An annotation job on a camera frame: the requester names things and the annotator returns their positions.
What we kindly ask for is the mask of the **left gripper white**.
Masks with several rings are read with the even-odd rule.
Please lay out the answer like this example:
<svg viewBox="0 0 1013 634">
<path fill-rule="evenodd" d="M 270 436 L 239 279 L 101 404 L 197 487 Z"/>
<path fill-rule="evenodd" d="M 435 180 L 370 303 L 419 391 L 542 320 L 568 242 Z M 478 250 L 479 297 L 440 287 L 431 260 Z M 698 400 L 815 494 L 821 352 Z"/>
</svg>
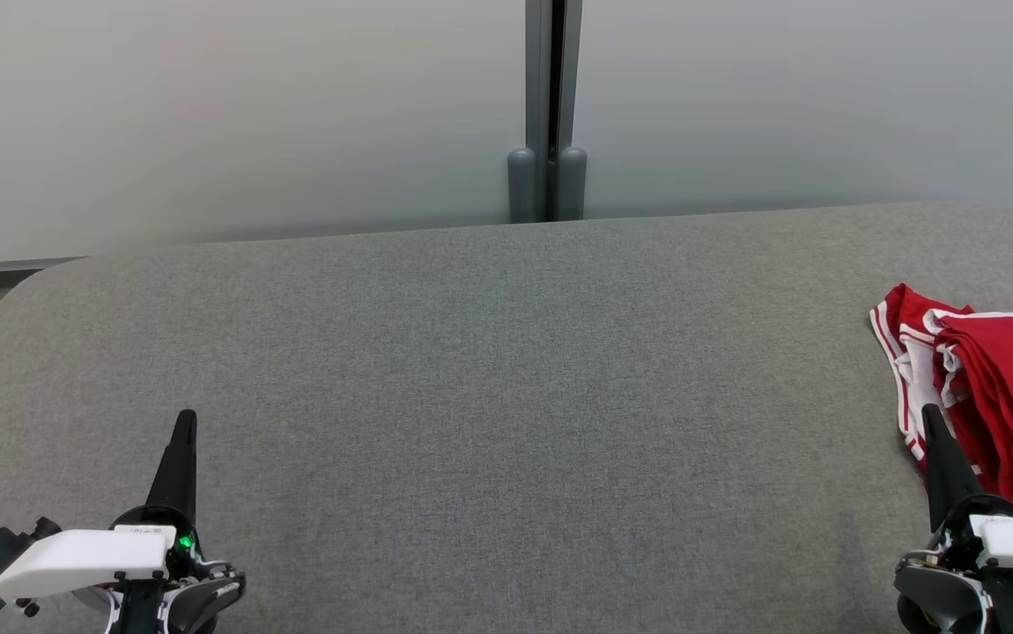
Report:
<svg viewBox="0 0 1013 634">
<path fill-rule="evenodd" d="M 8 537 L 0 598 L 31 601 L 119 582 L 207 578 L 194 527 L 196 439 L 197 414 L 181 410 L 145 506 L 111 527 L 51 531 L 43 519 L 32 533 Z"/>
</svg>

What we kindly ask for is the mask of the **grey partition post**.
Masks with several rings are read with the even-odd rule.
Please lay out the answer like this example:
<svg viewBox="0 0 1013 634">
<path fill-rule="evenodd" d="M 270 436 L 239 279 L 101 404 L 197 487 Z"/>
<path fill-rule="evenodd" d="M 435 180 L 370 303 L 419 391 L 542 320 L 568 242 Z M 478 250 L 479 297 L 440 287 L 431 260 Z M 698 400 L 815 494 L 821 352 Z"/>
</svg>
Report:
<svg viewBox="0 0 1013 634">
<path fill-rule="evenodd" d="M 506 156 L 510 220 L 586 216 L 588 155 L 574 143 L 583 0 L 524 0 L 524 145 Z"/>
</svg>

